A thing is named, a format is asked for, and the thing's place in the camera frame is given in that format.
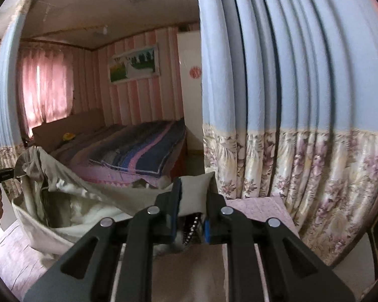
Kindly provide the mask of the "grey and white jacket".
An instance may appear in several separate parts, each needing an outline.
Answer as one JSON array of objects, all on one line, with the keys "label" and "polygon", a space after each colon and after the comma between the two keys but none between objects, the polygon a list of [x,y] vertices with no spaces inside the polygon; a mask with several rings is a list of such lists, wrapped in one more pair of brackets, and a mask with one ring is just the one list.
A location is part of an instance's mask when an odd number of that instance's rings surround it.
[{"label": "grey and white jacket", "polygon": [[[41,147],[24,151],[15,164],[22,195],[13,208],[32,248],[61,256],[104,217],[129,219],[155,203],[161,190],[89,183]],[[154,301],[225,301],[220,247],[183,244],[153,249]]]}]

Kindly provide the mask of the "brown bed headboard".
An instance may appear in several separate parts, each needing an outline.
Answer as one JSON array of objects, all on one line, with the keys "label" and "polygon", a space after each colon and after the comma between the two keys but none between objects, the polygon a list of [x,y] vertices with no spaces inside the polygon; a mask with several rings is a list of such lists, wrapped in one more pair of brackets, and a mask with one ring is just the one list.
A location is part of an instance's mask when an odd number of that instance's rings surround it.
[{"label": "brown bed headboard", "polygon": [[100,109],[81,112],[33,128],[33,141],[47,152],[57,149],[66,133],[86,134],[105,126],[104,114]]}]

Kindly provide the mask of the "pink floral bed sheet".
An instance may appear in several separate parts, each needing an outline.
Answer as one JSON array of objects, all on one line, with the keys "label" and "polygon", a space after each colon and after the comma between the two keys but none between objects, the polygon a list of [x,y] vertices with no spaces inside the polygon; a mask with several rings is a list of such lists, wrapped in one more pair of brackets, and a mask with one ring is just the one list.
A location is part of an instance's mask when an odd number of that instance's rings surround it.
[{"label": "pink floral bed sheet", "polygon": [[[228,200],[250,219],[280,219],[293,233],[296,227],[278,197]],[[14,222],[0,231],[0,276],[10,291],[23,299],[27,290],[55,260],[32,249],[22,227]],[[227,301],[227,249],[223,245],[191,245],[179,254],[153,261],[153,301]]]}]

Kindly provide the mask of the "white wardrobe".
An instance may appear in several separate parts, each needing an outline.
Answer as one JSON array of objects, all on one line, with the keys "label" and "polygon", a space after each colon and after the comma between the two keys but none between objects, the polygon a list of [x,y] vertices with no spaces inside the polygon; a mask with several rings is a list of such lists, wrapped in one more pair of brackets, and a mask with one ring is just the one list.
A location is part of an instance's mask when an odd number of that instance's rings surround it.
[{"label": "white wardrobe", "polygon": [[202,68],[200,31],[177,35],[183,117],[189,151],[203,150]]}]

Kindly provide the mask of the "framed wedding picture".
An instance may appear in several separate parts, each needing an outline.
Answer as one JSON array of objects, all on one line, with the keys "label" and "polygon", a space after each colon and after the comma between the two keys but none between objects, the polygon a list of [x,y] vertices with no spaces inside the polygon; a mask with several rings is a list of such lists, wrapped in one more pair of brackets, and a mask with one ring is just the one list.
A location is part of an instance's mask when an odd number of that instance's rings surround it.
[{"label": "framed wedding picture", "polygon": [[108,62],[108,74],[111,83],[159,77],[158,45],[113,55]]}]

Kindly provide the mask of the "blue floral curtain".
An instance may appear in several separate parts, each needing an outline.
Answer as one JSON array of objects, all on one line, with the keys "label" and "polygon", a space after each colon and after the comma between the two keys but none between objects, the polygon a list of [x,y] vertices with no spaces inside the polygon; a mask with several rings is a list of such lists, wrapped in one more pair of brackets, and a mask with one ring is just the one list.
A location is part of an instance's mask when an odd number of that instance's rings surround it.
[{"label": "blue floral curtain", "polygon": [[198,2],[205,170],[335,264],[378,206],[378,2]]},{"label": "blue floral curtain", "polygon": [[13,168],[24,151],[17,110],[17,56],[26,14],[17,11],[0,44],[0,170]]}]

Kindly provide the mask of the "pink window curtain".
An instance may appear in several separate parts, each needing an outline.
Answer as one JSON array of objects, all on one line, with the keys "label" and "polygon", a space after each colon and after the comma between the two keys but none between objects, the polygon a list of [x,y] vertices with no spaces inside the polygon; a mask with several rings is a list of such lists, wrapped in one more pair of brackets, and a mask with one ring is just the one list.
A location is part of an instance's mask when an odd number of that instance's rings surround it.
[{"label": "pink window curtain", "polygon": [[69,49],[24,45],[19,49],[18,94],[22,132],[68,117],[74,100],[74,56]]}]

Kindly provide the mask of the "far bed striped blanket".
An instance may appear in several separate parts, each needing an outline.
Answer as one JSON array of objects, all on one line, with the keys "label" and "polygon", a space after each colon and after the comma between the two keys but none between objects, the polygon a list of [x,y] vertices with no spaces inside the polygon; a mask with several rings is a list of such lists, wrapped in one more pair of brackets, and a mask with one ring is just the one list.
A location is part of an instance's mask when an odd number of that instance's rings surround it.
[{"label": "far bed striped blanket", "polygon": [[91,183],[166,188],[185,143],[184,119],[113,125],[79,134],[50,153]]}]

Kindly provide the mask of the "blue floral curtain right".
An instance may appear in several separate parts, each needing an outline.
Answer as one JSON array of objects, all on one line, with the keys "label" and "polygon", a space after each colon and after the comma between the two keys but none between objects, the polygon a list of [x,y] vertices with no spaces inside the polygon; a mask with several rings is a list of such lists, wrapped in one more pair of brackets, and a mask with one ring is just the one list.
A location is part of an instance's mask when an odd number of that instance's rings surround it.
[{"label": "blue floral curtain right", "polygon": [[205,170],[335,264],[378,206],[378,2],[198,2]]}]

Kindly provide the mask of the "yellow toy on bed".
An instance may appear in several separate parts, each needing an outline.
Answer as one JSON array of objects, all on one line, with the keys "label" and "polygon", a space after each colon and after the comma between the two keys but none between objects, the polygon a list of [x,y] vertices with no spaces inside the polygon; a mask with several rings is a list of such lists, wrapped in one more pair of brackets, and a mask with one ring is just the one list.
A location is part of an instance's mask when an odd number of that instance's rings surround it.
[{"label": "yellow toy on bed", "polygon": [[70,140],[73,140],[75,137],[76,135],[74,133],[67,132],[67,133],[64,133],[64,135],[62,136],[62,140],[70,141]]}]

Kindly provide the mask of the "blue floral curtain left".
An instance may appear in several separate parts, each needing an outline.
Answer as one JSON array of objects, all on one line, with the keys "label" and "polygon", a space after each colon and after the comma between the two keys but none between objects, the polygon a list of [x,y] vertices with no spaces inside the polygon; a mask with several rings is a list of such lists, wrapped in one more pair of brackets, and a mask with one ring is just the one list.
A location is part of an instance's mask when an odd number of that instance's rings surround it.
[{"label": "blue floral curtain left", "polygon": [[17,56],[26,14],[17,11],[0,44],[0,170],[13,168],[24,151],[17,110]]}]

